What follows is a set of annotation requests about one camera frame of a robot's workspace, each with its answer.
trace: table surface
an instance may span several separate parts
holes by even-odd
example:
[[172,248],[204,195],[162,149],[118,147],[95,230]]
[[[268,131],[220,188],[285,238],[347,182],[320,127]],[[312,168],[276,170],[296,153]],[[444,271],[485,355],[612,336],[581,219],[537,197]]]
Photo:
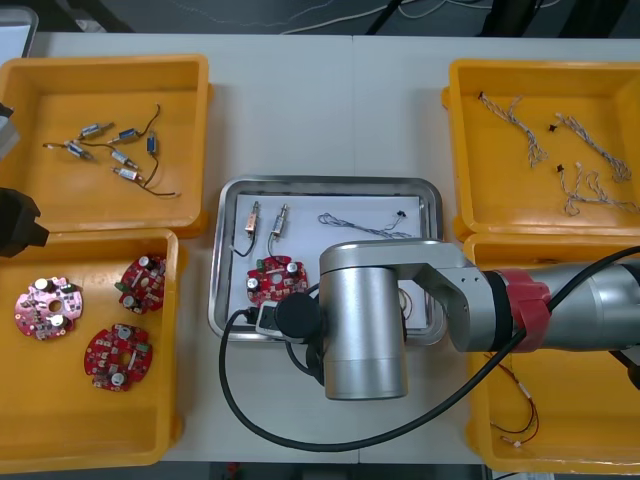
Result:
[[[215,88],[204,189],[213,218],[222,185],[243,174],[421,177],[442,194],[451,239],[456,204],[440,102],[451,61],[640,61],[639,47],[638,40],[56,33],[37,35],[32,56],[205,55]],[[189,257],[178,316],[178,410],[185,431],[167,460],[481,463],[464,440],[467,401],[394,441],[340,454],[285,449],[246,430],[222,396],[220,342],[207,322],[213,229],[181,242]],[[466,380],[465,357],[447,339],[409,349],[410,393],[398,400],[329,401],[281,345],[233,344],[227,365],[249,418],[276,434],[317,443],[397,427]]]

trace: black object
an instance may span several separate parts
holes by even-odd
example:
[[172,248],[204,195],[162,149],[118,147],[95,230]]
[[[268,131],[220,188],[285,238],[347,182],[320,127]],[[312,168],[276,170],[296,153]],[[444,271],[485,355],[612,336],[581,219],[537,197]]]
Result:
[[294,343],[309,343],[322,327],[320,307],[305,293],[292,293],[278,302],[275,308],[276,325]]
[[389,17],[393,15],[393,13],[398,9],[403,0],[391,0],[385,9],[378,15],[378,18],[371,24],[369,30],[365,35],[375,35],[378,33],[378,30],[382,28],[382,26],[387,23]]
[[576,0],[558,37],[607,38],[629,0]]
[[[601,260],[598,260],[595,263],[585,267],[581,270],[577,275],[575,275],[567,284],[558,291],[551,300],[547,304],[547,308],[549,312],[553,312],[553,310],[564,300],[574,289],[576,289],[579,285],[581,285],[585,280],[587,280],[590,276],[595,275],[599,271],[613,264],[617,260],[627,257],[629,255],[633,255],[636,253],[640,253],[640,246],[627,248],[626,250],[622,250],[616,252],[608,257],[604,257]],[[317,285],[311,287],[307,290],[307,293],[311,293],[313,289],[317,289]],[[227,325],[224,328],[224,332],[222,334],[222,339],[220,340],[220,353],[218,356],[218,374],[220,375],[220,386],[222,387],[222,393],[224,395],[229,408],[236,416],[238,420],[251,432],[255,433],[259,437],[264,438],[276,445],[280,445],[282,447],[293,448],[296,450],[304,450],[308,452],[327,452],[327,453],[335,453],[335,452],[347,452],[351,450],[358,450],[361,448],[372,447],[374,445],[379,445],[384,442],[388,442],[389,440],[393,440],[394,438],[398,438],[401,435],[409,433],[416,428],[421,427],[422,425],[430,422],[434,418],[438,417],[442,413],[449,410],[453,405],[455,405],[458,401],[464,398],[471,390],[473,390],[484,378],[491,373],[491,371],[496,368],[496,366],[504,360],[504,358],[518,346],[518,344],[527,336],[527,333],[524,329],[519,330],[516,334],[509,340],[509,342],[500,349],[493,357],[489,359],[489,361],[484,364],[484,366],[478,370],[462,387],[460,387],[455,393],[453,393],[449,398],[441,402],[436,407],[429,410],[424,415],[412,420],[409,423],[406,423],[398,428],[394,428],[388,432],[382,433],[380,435],[375,435],[373,437],[369,437],[364,440],[356,440],[353,442],[344,442],[344,443],[328,443],[328,444],[319,444],[319,443],[309,443],[309,442],[299,442],[296,440],[291,440],[289,438],[280,437],[278,435],[274,435],[271,432],[266,431],[263,428],[260,428],[251,420],[249,420],[242,410],[238,407],[233,395],[231,393],[231,389],[229,388],[229,380],[227,379],[227,344],[229,343],[229,334],[231,333],[231,329],[233,327],[233,322],[240,315],[247,315],[247,310],[238,310],[229,319]],[[309,365],[309,355],[307,355],[307,366]]]
[[494,0],[481,37],[521,37],[538,13],[543,0]]
[[31,197],[0,188],[0,256],[13,257],[30,245],[44,247],[49,230],[35,223],[40,210]]

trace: electronic component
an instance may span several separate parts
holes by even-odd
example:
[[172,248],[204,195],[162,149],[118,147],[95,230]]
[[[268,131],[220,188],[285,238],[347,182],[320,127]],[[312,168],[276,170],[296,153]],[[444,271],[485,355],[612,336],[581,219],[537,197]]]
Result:
[[[292,262],[291,257],[286,256],[267,257],[261,262],[263,268],[247,272],[247,296],[256,306],[267,300],[279,302],[293,292],[304,292],[308,288],[307,272],[301,262]],[[296,264],[295,274],[287,271],[286,266],[291,263]]]
[[54,148],[64,148],[74,157],[82,158],[83,160],[94,160],[93,155],[80,145],[66,141],[64,143],[43,143],[43,147],[53,150]]
[[80,130],[80,135],[78,135],[78,140],[85,140],[87,138],[97,137],[102,135],[106,130],[114,127],[115,123],[109,122],[105,124],[93,123],[87,127],[84,127]]
[[151,367],[153,348],[141,328],[116,324],[93,337],[84,354],[84,371],[93,385],[112,392],[126,392],[140,382]]
[[122,143],[131,143],[135,142],[138,138],[140,138],[140,132],[138,132],[135,128],[128,128],[127,130],[123,130],[118,133],[118,136],[112,138],[107,142],[109,145],[117,145]]
[[126,180],[130,180],[136,183],[144,182],[144,178],[142,177],[142,175],[140,175],[138,172],[135,172],[133,170],[127,170],[126,168],[113,167],[111,171]]
[[114,149],[111,152],[111,156],[116,162],[120,162],[125,167],[131,167],[135,170],[138,170],[140,168],[133,160],[131,160],[126,154],[122,153],[120,150]]
[[144,255],[133,262],[114,286],[122,295],[120,303],[137,314],[156,311],[164,302],[166,259],[159,255]]
[[36,340],[66,335],[82,315],[82,294],[64,277],[39,278],[20,295],[14,320],[18,329]]
[[285,203],[280,210],[280,214],[276,217],[276,221],[273,223],[273,228],[271,229],[271,235],[273,237],[279,237],[282,235],[282,230],[284,229],[284,222],[287,219],[287,210],[289,207]]
[[158,153],[158,137],[153,130],[149,130],[149,136],[147,137],[147,153],[153,155]]
[[247,219],[247,226],[244,227],[244,231],[247,232],[247,235],[249,236],[255,235],[256,233],[259,210],[260,204],[256,201],[254,202],[251,213],[249,214],[249,218]]
[[258,321],[256,322],[256,333],[261,333],[267,337],[282,339],[284,335],[276,324],[276,306],[278,302],[266,301],[260,306]]

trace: stainless steel tray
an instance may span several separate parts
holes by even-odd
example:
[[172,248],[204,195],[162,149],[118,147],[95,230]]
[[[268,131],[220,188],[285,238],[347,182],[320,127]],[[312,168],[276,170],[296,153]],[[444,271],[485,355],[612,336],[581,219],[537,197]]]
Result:
[[[383,177],[307,177],[307,176],[247,176],[229,181],[220,194],[218,221],[209,290],[209,325],[221,336],[229,318],[229,284],[238,195],[313,195],[313,196],[410,196],[420,201],[420,229],[423,238],[442,240],[442,199],[438,190],[419,178]],[[409,345],[431,345],[438,342],[446,331],[440,305],[429,299],[427,328],[419,333],[410,332]],[[232,341],[274,341],[256,333],[251,326],[234,327]]]

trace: white wire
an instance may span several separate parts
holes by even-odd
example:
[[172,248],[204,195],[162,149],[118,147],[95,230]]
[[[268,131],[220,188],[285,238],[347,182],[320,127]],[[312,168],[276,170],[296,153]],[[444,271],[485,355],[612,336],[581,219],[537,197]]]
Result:
[[[418,0],[405,0],[404,2],[402,2],[402,5],[407,5],[409,3],[413,3],[416,1]],[[553,7],[554,5],[557,5],[558,3],[560,3],[561,1],[562,0],[553,0],[552,2],[545,3],[540,8]],[[411,20],[417,20],[419,18],[426,17],[427,15],[431,15],[432,13],[436,12],[447,3],[450,3],[451,5],[456,5],[459,7],[476,8],[476,9],[483,9],[483,10],[491,9],[491,5],[469,5],[463,2],[456,2],[455,0],[442,0],[438,5],[436,5],[435,7],[432,7],[430,10],[427,10],[426,12],[421,14],[417,14],[417,15],[408,14],[402,9],[402,6],[398,7],[398,11],[405,18],[409,18]],[[301,28],[294,28],[292,30],[287,30],[286,32],[282,32],[280,35],[289,35],[291,33],[308,32],[309,30],[315,30],[317,28],[326,27],[328,25],[333,25],[334,23],[346,22],[348,20],[355,20],[357,18],[367,17],[369,15],[373,15],[374,13],[381,12],[385,8],[387,8],[387,6],[383,5],[382,7],[374,8],[373,10],[369,10],[363,13],[356,13],[355,15],[349,15],[348,17],[334,18],[333,20],[328,20],[326,22],[310,25],[308,27],[301,27]]]
[[440,8],[444,7],[447,3],[447,0],[442,0],[438,5],[436,5],[433,8],[430,8],[429,10],[427,10],[424,13],[419,13],[418,15],[410,15],[407,12],[405,12],[402,9],[402,6],[398,7],[398,11],[400,12],[400,15],[402,15],[403,17],[406,18],[410,18],[412,20],[418,19],[418,18],[422,18],[422,17],[426,17],[427,15],[431,15],[433,12],[435,12],[436,10],[439,10]]
[[204,10],[201,10],[197,7],[193,7],[191,5],[187,5],[185,3],[179,2],[178,0],[166,0],[169,3],[172,3],[174,6],[176,6],[177,8],[179,8],[180,10],[184,10],[185,12],[189,12],[189,13],[195,13],[197,15],[200,15],[204,18],[206,18],[207,20],[209,20],[210,22],[213,23],[219,23],[219,24],[223,24],[223,25],[236,25],[239,27],[283,27],[285,25],[289,25],[291,22],[293,22],[296,18],[301,17],[302,15],[305,15],[309,12],[312,12],[314,10],[320,10],[322,8],[326,8],[329,5],[331,5],[333,2],[335,2],[335,0],[327,0],[325,3],[322,3],[320,5],[314,5],[312,7],[306,8],[304,10],[302,10],[301,12],[298,12],[292,16],[290,16],[287,20],[285,21],[280,21],[280,22],[272,22],[272,23],[262,23],[262,22],[249,22],[249,23],[242,23],[242,22],[235,22],[233,20],[220,20],[218,18],[215,18],[212,15],[209,15],[209,13],[205,12]]

